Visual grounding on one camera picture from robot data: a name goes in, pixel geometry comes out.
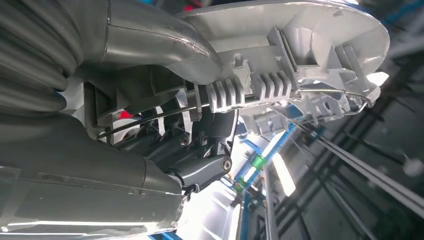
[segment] metal bar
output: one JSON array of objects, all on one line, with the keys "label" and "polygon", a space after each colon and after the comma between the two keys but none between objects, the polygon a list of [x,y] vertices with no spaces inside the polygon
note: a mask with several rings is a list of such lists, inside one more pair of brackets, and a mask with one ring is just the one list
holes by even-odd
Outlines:
[{"label": "metal bar", "polygon": [[[202,105],[202,108],[203,107],[207,107],[207,106],[209,106],[209,103],[203,104]],[[172,116],[172,115],[175,115],[175,114],[180,114],[182,112],[190,111],[190,110],[194,110],[194,109],[197,109],[197,106],[195,106],[195,105],[193,105],[193,106],[186,106],[186,107],[178,108],[178,109],[175,109],[175,110],[172,110],[172,111],[164,112],[164,113],[161,113],[161,114],[158,114],[158,115],[155,115],[155,116],[151,116],[151,117],[148,117],[148,118],[145,118],[145,119],[137,120],[137,121],[128,123],[126,125],[117,127],[117,128],[115,128],[113,130],[107,131],[105,133],[102,133],[102,134],[100,134],[97,137],[97,139],[101,139],[101,138],[104,138],[106,136],[115,134],[115,133],[120,132],[122,130],[125,130],[127,128],[131,128],[131,127],[134,127],[134,126],[137,126],[137,125],[141,125],[141,124],[146,124],[146,123],[148,123],[150,121],[153,121],[153,120],[156,120],[156,119],[169,117],[169,116]]]},{"label": "metal bar", "polygon": [[299,223],[302,239],[303,240],[311,240],[311,235],[309,234],[308,227],[306,226],[306,223],[305,223],[304,217],[302,216],[302,213],[299,214],[297,221]]},{"label": "metal bar", "polygon": [[249,203],[251,196],[248,192],[244,193],[243,210],[241,214],[241,226],[240,226],[240,239],[248,239],[249,237]]},{"label": "metal bar", "polygon": [[333,194],[330,192],[330,190],[328,189],[327,185],[322,182],[321,180],[319,180],[320,185],[322,186],[322,188],[324,189],[324,191],[327,193],[328,197],[330,198],[330,200],[334,203],[335,207],[340,211],[341,215],[346,219],[347,224],[349,224],[350,228],[352,228],[352,230],[358,235],[360,236],[361,233],[358,231],[357,227],[355,226],[355,224],[351,221],[351,219],[349,218],[349,216],[346,214],[346,212],[343,210],[343,207],[339,204],[339,202],[337,202],[336,198],[333,196]]},{"label": "metal bar", "polygon": [[318,140],[328,150],[333,152],[347,164],[352,166],[362,175],[367,177],[369,180],[377,184],[380,188],[389,193],[392,197],[397,199],[399,202],[404,204],[406,207],[414,211],[417,215],[424,219],[424,198],[418,196],[416,193],[407,189],[403,185],[397,183],[393,179],[372,168],[368,164],[359,160],[352,154],[341,149],[334,143],[328,141],[325,138]]},{"label": "metal bar", "polygon": [[270,175],[268,173],[269,167],[272,163],[268,163],[262,171],[263,175],[263,187],[266,191],[265,201],[266,201],[266,239],[267,240],[276,240],[278,239],[277,224],[276,218],[274,215],[273,203],[271,202],[271,183]]},{"label": "metal bar", "polygon": [[347,178],[345,178],[340,173],[336,172],[336,177],[341,181],[341,183],[351,191],[355,197],[358,197],[366,206],[379,218],[381,218],[385,213],[379,208],[373,201],[371,201],[364,193],[362,193],[353,183],[351,183]]},{"label": "metal bar", "polygon": [[342,195],[337,191],[334,187],[331,187],[331,190],[334,192],[334,195],[338,200],[341,202],[341,204],[346,208],[346,210],[349,212],[349,214],[352,216],[352,218],[356,221],[356,223],[359,225],[359,227],[362,229],[362,231],[368,236],[371,240],[377,240],[376,236],[371,232],[368,227],[365,225],[365,223],[362,221],[362,219],[358,216],[358,214],[355,212],[355,210],[349,205],[349,203],[342,197]]},{"label": "metal bar", "polygon": [[262,152],[261,151],[261,148],[258,147],[256,144],[254,144],[249,139],[243,140],[242,142],[245,143],[245,144],[247,144],[249,147],[251,147],[254,150],[255,153],[260,154]]}]

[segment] bolt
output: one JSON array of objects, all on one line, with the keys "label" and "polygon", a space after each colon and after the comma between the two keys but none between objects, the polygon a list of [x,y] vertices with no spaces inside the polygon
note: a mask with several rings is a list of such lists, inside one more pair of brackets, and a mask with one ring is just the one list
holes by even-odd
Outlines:
[{"label": "bolt", "polygon": [[179,144],[180,144],[182,147],[187,146],[187,144],[189,144],[189,138],[188,138],[187,136],[183,136],[183,137],[181,138],[181,141],[179,142]]},{"label": "bolt", "polygon": [[222,163],[222,170],[229,171],[231,169],[231,160],[229,158],[224,159]]}]

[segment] blue metal frame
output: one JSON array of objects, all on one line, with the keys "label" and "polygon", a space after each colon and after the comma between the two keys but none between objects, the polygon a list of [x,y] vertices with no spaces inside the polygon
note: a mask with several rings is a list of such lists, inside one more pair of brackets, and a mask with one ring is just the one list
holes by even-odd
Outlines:
[{"label": "blue metal frame", "polygon": [[[296,125],[294,123],[290,122],[288,124],[288,128],[285,131],[285,133],[281,136],[281,138],[277,141],[275,146],[271,149],[271,151],[265,157],[267,162],[269,162],[273,158],[274,154],[276,154],[276,152],[278,152],[278,149],[280,148],[280,146],[287,140],[287,138],[293,132],[294,129],[296,129]],[[249,180],[247,180],[245,188],[249,188],[252,185],[253,181],[258,177],[260,172],[261,172],[261,169],[256,169],[254,174],[252,174],[252,176],[249,178]]]},{"label": "blue metal frame", "polygon": [[251,201],[251,195],[248,192],[244,193],[244,204],[243,212],[241,213],[241,229],[240,239],[248,239],[249,236],[249,203]]},{"label": "blue metal frame", "polygon": [[242,143],[247,144],[249,147],[251,147],[255,153],[260,154],[262,153],[262,150],[260,147],[258,147],[256,144],[254,144],[252,141],[250,141],[249,139],[245,139],[243,141],[241,141]]},{"label": "blue metal frame", "polygon": [[154,235],[148,236],[152,240],[183,240],[181,237],[179,237],[177,234],[175,234],[172,231],[158,233]]}]

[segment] machine part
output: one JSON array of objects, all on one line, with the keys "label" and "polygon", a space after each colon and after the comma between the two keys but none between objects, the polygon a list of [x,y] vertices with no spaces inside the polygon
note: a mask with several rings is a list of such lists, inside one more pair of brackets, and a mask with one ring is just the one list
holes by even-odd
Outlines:
[{"label": "machine part", "polygon": [[[66,89],[66,77],[84,60],[161,65],[198,84],[212,83],[221,71],[216,52],[182,20],[135,0],[81,3],[1,3],[1,73],[13,80],[2,81],[0,106],[39,112],[64,109],[66,101],[55,90]],[[29,10],[21,11],[22,4]]]},{"label": "machine part", "polygon": [[[180,184],[151,160],[87,132],[111,127],[109,106],[119,107],[128,90],[104,73],[160,65],[206,85],[222,70],[213,48],[189,23],[136,0],[16,0],[0,9],[1,234],[111,238],[174,229],[187,200]],[[67,105],[57,92],[70,77],[84,82],[88,131],[57,113]],[[152,97],[172,87],[154,85]]]},{"label": "machine part", "polygon": [[76,118],[3,114],[0,131],[0,226],[9,233],[65,227],[113,237],[176,227],[179,183],[146,158],[92,140]]},{"label": "machine part", "polygon": [[381,173],[378,170],[367,165],[363,161],[359,160],[352,154],[341,149],[340,147],[328,141],[327,139],[321,138],[318,139],[318,141],[332,153],[337,155],[347,164],[349,164],[358,172],[367,177],[370,181],[382,188],[384,191],[386,191],[392,197],[404,204],[406,207],[414,211],[418,216],[424,218],[424,198],[418,196],[416,193],[400,185],[393,179],[384,175],[384,173]]},{"label": "machine part", "polygon": [[276,216],[274,213],[274,205],[271,199],[272,187],[270,182],[270,175],[268,174],[268,167],[272,165],[272,161],[270,161],[263,169],[262,175],[262,185],[263,189],[266,191],[265,201],[266,201],[266,218],[265,218],[265,226],[266,226],[266,239],[273,240],[278,238],[278,230],[276,223]]},{"label": "machine part", "polygon": [[[199,29],[222,61],[218,81],[207,86],[213,113],[255,108],[260,114],[288,101],[304,119],[332,121],[363,110],[358,95],[369,103],[380,95],[366,75],[383,62],[389,35],[360,10],[329,1],[263,0],[195,9],[181,18]],[[352,94],[311,91],[297,99],[300,89]],[[246,100],[247,94],[254,99]],[[244,102],[238,99],[243,95]]]},{"label": "machine part", "polygon": [[184,187],[196,186],[194,192],[197,193],[227,174],[231,166],[229,156],[218,155],[177,163],[170,170],[180,177]]},{"label": "machine part", "polygon": [[[176,95],[175,95],[176,101],[178,102],[178,105],[180,108],[185,108],[189,106],[189,102],[187,100],[187,94],[185,89],[180,89]],[[199,104],[196,103],[196,109],[199,110]],[[182,115],[182,121],[184,124],[184,131],[185,131],[185,137],[184,139],[184,146],[190,144],[192,142],[192,128],[193,128],[193,122],[190,117],[190,111],[183,111],[181,113]]]},{"label": "machine part", "polygon": [[[209,104],[203,104],[203,105],[202,105],[202,107],[207,107],[207,106],[209,106]],[[102,134],[100,134],[100,135],[97,137],[97,139],[104,138],[104,137],[106,137],[106,136],[109,136],[109,135],[115,134],[115,133],[117,133],[117,132],[119,132],[119,131],[125,130],[125,129],[127,129],[127,128],[131,128],[131,127],[136,126],[136,125],[142,125],[142,124],[145,124],[145,123],[151,122],[151,121],[156,120],[156,119],[165,118],[165,117],[172,116],[172,115],[175,115],[175,114],[179,114],[179,113],[182,113],[182,112],[185,112],[185,111],[194,110],[194,109],[196,109],[196,108],[197,108],[197,106],[187,106],[187,107],[183,107],[183,108],[180,108],[180,109],[175,109],[175,110],[170,111],[170,112],[164,112],[164,113],[161,113],[161,114],[158,114],[158,115],[152,116],[152,117],[148,117],[148,118],[146,118],[146,119],[137,120],[137,121],[132,122],[132,123],[129,123],[129,124],[127,124],[127,125],[117,127],[117,128],[115,128],[115,129],[113,129],[113,130],[111,130],[111,131],[108,131],[108,132],[102,133]]]}]

